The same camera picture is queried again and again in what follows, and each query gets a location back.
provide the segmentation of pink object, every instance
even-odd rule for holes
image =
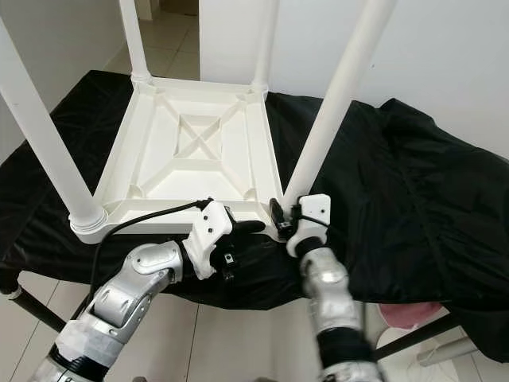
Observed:
[[[379,304],[380,314],[393,328],[413,329],[442,308],[438,302],[418,304]]]

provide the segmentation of white 3d-printed part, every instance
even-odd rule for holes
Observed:
[[[224,206],[211,201],[192,224],[189,237],[182,243],[194,266],[198,279],[207,279],[216,270],[210,265],[210,254],[216,249],[216,242],[223,235],[231,233],[232,226]]]

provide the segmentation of black tape wrap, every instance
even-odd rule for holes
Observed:
[[[328,329],[319,333],[317,340],[324,368],[347,361],[375,361],[371,346],[358,330]]]
[[[306,239],[303,239],[299,244],[295,246],[295,255],[299,260],[313,249],[322,248],[324,245],[322,244],[319,237],[311,236]]]
[[[49,356],[59,365],[63,366],[67,370],[70,370],[82,376],[87,380],[94,382],[102,382],[104,376],[108,373],[110,368],[91,360],[86,356],[81,356],[73,361],[67,361],[58,351],[56,345],[53,345],[49,351]]]

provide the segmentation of black fabric cover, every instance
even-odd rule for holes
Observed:
[[[93,191],[129,102],[128,76],[89,72],[52,113]],[[269,94],[266,109],[286,187],[321,101]],[[488,357],[509,361],[509,164],[440,130],[392,99],[352,103],[314,193],[332,197],[330,245],[367,302],[442,302]],[[102,271],[126,253],[171,236],[115,236]],[[168,291],[228,309],[269,309],[301,297],[297,264],[266,236],[234,239],[232,283],[218,275]],[[76,282],[90,277],[94,246],[82,244],[24,143],[0,169],[1,267]]]

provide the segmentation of white wall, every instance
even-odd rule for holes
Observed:
[[[0,14],[49,110],[124,43],[117,0],[0,0]],[[0,97],[0,163],[22,140]]]
[[[260,0],[200,1],[203,80],[247,84]],[[323,96],[363,2],[281,0],[271,90]],[[439,127],[509,157],[509,2],[401,0],[357,99],[390,97]]]

